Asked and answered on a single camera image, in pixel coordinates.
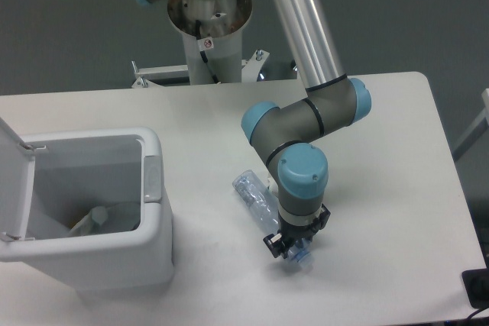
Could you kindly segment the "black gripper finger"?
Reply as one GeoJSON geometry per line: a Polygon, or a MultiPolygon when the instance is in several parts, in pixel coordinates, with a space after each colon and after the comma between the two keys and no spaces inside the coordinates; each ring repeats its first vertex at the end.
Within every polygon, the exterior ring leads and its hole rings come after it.
{"type": "Polygon", "coordinates": [[[319,216],[313,220],[308,226],[305,239],[309,242],[313,241],[313,237],[321,231],[327,224],[330,218],[330,211],[324,205],[321,205],[319,216]]]}
{"type": "Polygon", "coordinates": [[[263,238],[263,242],[274,258],[288,257],[288,251],[293,246],[292,239],[284,237],[281,232],[276,234],[268,234],[263,238]]]}

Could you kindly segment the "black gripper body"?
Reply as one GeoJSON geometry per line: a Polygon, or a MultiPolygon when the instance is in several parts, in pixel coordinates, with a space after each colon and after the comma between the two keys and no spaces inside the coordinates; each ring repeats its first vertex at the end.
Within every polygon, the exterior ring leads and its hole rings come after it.
{"type": "Polygon", "coordinates": [[[311,241],[312,238],[321,230],[321,221],[316,218],[311,224],[296,226],[288,223],[279,217],[281,240],[285,244],[294,244],[298,240],[306,239],[311,241]]]}

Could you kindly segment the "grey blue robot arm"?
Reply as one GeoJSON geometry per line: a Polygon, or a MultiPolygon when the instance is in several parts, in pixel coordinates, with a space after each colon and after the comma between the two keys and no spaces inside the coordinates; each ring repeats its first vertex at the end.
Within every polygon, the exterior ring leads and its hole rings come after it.
{"type": "MultiPolygon", "coordinates": [[[[251,0],[166,1],[168,16],[183,37],[190,83],[243,82],[241,36],[251,18],[251,0]]],[[[322,202],[328,163],[313,142],[367,116],[371,96],[342,67],[317,0],[274,4],[306,97],[284,108],[257,103],[244,113],[241,128],[278,186],[278,228],[264,242],[275,257],[286,257],[329,219],[322,202]]]]}

